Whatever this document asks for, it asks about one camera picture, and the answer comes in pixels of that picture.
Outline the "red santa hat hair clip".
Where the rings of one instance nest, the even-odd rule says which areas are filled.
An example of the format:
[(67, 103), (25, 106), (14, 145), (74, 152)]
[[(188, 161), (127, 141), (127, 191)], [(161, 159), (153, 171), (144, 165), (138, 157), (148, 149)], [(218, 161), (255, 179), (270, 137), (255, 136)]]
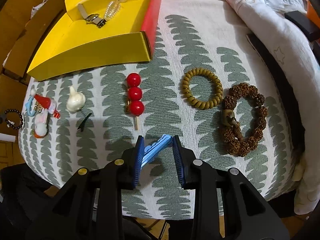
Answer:
[(30, 95), (33, 96), (34, 99), (42, 106), (42, 108), (46, 109), (54, 118), (60, 118), (60, 113), (57, 111), (57, 103), (54, 99), (40, 96), (36, 93), (35, 89), (31, 89)]

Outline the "green leaf patterned bedsheet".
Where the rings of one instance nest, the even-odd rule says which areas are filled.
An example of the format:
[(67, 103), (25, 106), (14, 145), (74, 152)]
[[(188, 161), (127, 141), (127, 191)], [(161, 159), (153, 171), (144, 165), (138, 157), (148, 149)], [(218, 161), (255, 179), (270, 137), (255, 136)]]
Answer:
[[(97, 170), (120, 158), (139, 135), (146, 144), (178, 135), (212, 167), (238, 168), (266, 200), (294, 190), (298, 154), (289, 122), (248, 35), (225, 0), (162, 0), (150, 62), (31, 80), (29, 88), (54, 99), (61, 116), (48, 119), (42, 139), (26, 117), (18, 139), (25, 162), (62, 187), (77, 169)], [(139, 130), (127, 110), (130, 73), (141, 77)], [(66, 107), (71, 86), (86, 98), (74, 113)]]

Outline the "white plastic bag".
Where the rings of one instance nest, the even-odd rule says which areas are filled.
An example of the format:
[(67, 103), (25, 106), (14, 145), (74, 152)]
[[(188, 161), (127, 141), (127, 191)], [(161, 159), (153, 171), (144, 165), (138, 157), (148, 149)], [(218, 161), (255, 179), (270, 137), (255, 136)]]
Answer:
[(48, 0), (43, 0), (42, 3), (35, 7), (32, 7), (30, 18), (33, 18), (35, 14), (48, 2)]

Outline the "yellow cardboard box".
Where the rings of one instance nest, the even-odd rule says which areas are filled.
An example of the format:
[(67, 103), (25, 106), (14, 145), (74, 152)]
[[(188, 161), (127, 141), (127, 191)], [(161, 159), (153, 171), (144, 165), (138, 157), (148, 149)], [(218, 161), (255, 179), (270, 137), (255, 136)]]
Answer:
[(36, 80), (152, 60), (161, 0), (65, 0), (65, 6), (28, 68)]

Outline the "black box on bed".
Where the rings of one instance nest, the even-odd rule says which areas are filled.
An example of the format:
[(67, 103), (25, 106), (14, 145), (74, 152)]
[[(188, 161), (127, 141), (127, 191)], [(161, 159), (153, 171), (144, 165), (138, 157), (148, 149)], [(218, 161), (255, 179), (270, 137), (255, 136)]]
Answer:
[(320, 38), (320, 29), (306, 15), (300, 11), (286, 12), (284, 17), (295, 24), (310, 41), (316, 41)]

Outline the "red candied berry hair stick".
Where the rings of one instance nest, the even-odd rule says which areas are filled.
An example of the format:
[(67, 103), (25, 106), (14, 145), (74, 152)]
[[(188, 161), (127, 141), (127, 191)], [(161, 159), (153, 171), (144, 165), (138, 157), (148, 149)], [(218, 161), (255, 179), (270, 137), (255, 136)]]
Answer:
[(127, 110), (134, 117), (135, 130), (139, 130), (139, 117), (144, 112), (144, 104), (141, 99), (143, 92), (139, 87), (141, 77), (138, 73), (130, 73), (126, 78), (127, 83)]

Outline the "blue plastic hair clip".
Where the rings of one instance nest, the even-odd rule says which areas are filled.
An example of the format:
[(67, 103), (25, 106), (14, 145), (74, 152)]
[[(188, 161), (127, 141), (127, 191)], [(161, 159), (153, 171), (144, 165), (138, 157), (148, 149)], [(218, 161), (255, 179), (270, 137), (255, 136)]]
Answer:
[(143, 168), (147, 163), (152, 162), (153, 159), (157, 157), (159, 152), (171, 145), (172, 136), (163, 134), (156, 142), (153, 142), (151, 145), (145, 146), (141, 168)]

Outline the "orange plastic bin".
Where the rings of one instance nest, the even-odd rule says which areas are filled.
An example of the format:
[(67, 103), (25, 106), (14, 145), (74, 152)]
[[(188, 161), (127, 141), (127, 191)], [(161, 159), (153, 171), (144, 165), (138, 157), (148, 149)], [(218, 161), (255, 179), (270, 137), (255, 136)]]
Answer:
[(307, 18), (320, 28), (320, 18), (310, 1), (307, 3)]

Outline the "grey strap wristwatch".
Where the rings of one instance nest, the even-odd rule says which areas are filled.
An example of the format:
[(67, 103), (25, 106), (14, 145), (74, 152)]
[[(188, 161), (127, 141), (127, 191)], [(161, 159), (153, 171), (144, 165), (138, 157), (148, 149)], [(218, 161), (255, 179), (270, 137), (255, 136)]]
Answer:
[(79, 3), (77, 7), (82, 18), (86, 21), (87, 24), (94, 24), (98, 28), (101, 28), (106, 24), (106, 20), (104, 18), (100, 18), (99, 14), (89, 15), (82, 4)]

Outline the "clear pearl hair claw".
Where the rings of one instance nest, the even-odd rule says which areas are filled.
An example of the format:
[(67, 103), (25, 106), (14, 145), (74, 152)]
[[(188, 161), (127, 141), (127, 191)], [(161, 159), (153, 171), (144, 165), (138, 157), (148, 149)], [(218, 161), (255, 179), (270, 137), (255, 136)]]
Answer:
[(114, 18), (114, 16), (116, 16), (116, 14), (118, 13), (118, 11), (121, 9), (121, 4), (125, 3), (126, 0), (112, 0), (104, 13), (104, 20), (105, 21), (110, 21), (112, 18)]

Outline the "white bunny pompom hair clip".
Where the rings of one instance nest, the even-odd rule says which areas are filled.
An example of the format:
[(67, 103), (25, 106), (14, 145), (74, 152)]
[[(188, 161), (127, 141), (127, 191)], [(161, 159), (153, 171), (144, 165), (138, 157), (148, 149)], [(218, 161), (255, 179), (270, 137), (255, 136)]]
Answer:
[(43, 109), (41, 113), (37, 113), (34, 119), (34, 137), (43, 138), (48, 133), (48, 110)]

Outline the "gold chain brooch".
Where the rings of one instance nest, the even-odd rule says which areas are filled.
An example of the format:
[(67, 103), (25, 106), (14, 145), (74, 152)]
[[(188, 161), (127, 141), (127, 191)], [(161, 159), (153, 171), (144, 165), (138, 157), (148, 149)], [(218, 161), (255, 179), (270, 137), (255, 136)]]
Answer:
[(34, 111), (37, 112), (37, 113), (41, 113), (42, 110), (43, 110), (42, 105), (39, 102), (36, 102), (35, 106), (34, 106)]

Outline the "white garlic shaped hair clip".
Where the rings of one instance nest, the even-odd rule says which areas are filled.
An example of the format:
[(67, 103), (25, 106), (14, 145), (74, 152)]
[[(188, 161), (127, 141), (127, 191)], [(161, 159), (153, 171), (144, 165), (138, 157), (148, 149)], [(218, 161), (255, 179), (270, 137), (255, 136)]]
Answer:
[(77, 112), (81, 110), (86, 102), (86, 98), (83, 93), (77, 92), (73, 86), (69, 88), (69, 98), (66, 103), (67, 109), (71, 112)]

